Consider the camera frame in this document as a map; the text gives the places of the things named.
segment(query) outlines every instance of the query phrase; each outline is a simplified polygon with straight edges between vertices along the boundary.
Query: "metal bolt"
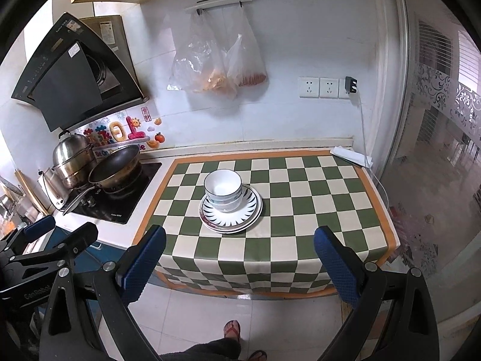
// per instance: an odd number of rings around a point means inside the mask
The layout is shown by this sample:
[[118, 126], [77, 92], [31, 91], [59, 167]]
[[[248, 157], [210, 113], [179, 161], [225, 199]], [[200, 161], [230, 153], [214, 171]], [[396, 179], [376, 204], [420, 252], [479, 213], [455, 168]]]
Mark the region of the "metal bolt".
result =
[[62, 267], [60, 270], [59, 270], [59, 276], [61, 277], [65, 277], [69, 272], [69, 269], [66, 268], [66, 267]]
[[364, 264], [364, 267], [366, 268], [367, 271], [376, 271], [378, 269], [378, 265], [376, 265], [373, 262], [366, 262]]
[[105, 262], [102, 266], [102, 269], [104, 269], [105, 271], [111, 271], [114, 268], [115, 268], [115, 262], [112, 262], [112, 261]]
[[421, 270], [419, 270], [417, 267], [413, 267], [411, 269], [411, 274], [414, 275], [415, 277], [420, 277], [421, 276]]

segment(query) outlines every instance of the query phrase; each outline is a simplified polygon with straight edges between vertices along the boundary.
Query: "flip-flop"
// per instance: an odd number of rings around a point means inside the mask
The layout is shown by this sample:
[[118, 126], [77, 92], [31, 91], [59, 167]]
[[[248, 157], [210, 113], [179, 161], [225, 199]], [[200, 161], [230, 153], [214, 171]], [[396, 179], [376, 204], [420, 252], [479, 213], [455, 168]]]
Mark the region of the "flip-flop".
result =
[[[232, 322], [237, 322], [237, 321], [228, 321], [225, 326], [227, 326], [229, 323], [232, 323]], [[234, 331], [236, 334], [237, 334], [237, 341], [240, 343], [241, 342], [241, 324], [239, 322], [237, 322], [237, 324], [239, 325], [239, 331], [237, 331], [237, 328], [235, 326], [231, 326], [230, 328], [228, 328], [225, 333], [224, 333], [224, 338], [225, 336], [230, 333], [231, 331]]]
[[260, 354], [256, 357], [257, 359], [258, 359], [258, 358], [261, 358], [262, 356], [265, 356], [265, 359], [268, 359], [268, 354], [267, 354], [265, 351], [263, 351], [263, 350], [256, 350], [254, 353], [252, 353], [252, 354], [250, 355], [249, 358], [247, 358], [247, 361], [249, 361], [249, 360], [252, 359], [255, 355], [257, 355], [257, 353], [260, 353]]

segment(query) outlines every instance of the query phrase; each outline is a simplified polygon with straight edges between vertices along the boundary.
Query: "blue rubber pad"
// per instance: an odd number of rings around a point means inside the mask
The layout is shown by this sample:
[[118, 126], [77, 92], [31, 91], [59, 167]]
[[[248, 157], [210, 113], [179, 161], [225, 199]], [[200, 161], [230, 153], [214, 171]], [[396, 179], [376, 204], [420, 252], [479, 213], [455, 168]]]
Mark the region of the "blue rubber pad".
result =
[[41, 218], [37, 222], [34, 222], [32, 225], [23, 229], [23, 234], [27, 242], [32, 243], [37, 240], [39, 237], [45, 235], [47, 232], [50, 232], [52, 229], [55, 228], [55, 219], [53, 216], [48, 215], [44, 218]]
[[357, 280], [322, 228], [317, 228], [314, 233], [314, 249], [325, 266], [341, 300], [355, 308], [360, 299]]
[[150, 240], [122, 278], [122, 301], [126, 305], [139, 299], [145, 284], [155, 269], [155, 265], [159, 262], [165, 250], [167, 237], [164, 228], [160, 225], [152, 225], [152, 227], [156, 227], [156, 229], [150, 236]]

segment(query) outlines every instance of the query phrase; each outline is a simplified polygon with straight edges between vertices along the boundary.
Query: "sandal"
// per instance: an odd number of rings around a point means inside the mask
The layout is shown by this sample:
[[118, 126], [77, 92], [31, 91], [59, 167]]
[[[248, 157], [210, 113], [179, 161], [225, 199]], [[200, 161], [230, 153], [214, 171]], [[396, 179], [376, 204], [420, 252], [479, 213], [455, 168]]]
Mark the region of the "sandal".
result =
[[[225, 329], [227, 327], [227, 325], [229, 323], [233, 323], [233, 325], [231, 327], [229, 327], [227, 330]], [[231, 320], [229, 322], [227, 322], [224, 326], [224, 338], [225, 336], [230, 333], [231, 331], [234, 331], [234, 333], [237, 335], [237, 342], [241, 342], [241, 325], [239, 324], [238, 321], [236, 320]]]
[[265, 357], [265, 359], [268, 359], [268, 354], [263, 350], [256, 350], [254, 353], [251, 354], [249, 358], [247, 358], [247, 361], [258, 360], [261, 357]]

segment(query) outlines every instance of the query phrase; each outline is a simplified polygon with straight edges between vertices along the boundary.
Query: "electrical outlet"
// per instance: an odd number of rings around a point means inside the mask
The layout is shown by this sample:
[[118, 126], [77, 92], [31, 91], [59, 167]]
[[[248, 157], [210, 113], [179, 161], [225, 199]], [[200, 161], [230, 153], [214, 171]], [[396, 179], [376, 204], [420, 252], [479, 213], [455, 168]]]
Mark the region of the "electrical outlet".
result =
[[339, 94], [339, 79], [319, 79], [319, 97], [337, 97]]
[[346, 79], [339, 79], [339, 99], [349, 99], [349, 94], [345, 87]]
[[299, 77], [297, 90], [300, 97], [319, 97], [319, 77]]

